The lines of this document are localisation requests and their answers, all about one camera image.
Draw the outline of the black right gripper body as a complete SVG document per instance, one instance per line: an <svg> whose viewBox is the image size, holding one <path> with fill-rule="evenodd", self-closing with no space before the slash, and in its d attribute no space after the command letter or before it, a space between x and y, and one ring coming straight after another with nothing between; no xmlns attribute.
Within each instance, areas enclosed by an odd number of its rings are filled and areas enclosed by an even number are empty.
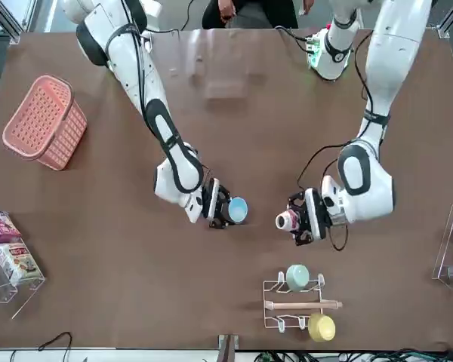
<svg viewBox="0 0 453 362"><path fill-rule="evenodd" d="M230 201L223 201L219 198L218 190L220 185L219 179L212 177L202 190L202 215L209 222L209 225L213 218L220 215L224 216L223 207L227 207L230 203Z"/></svg>

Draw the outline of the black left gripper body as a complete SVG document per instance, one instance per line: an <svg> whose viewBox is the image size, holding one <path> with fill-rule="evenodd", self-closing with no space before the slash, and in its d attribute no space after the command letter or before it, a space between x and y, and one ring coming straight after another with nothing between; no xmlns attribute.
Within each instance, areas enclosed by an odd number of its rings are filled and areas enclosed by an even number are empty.
<svg viewBox="0 0 453 362"><path fill-rule="evenodd" d="M318 191L308 188L305 191L307 216L310 224L310 234L314 241L326 238L325 207Z"/></svg>

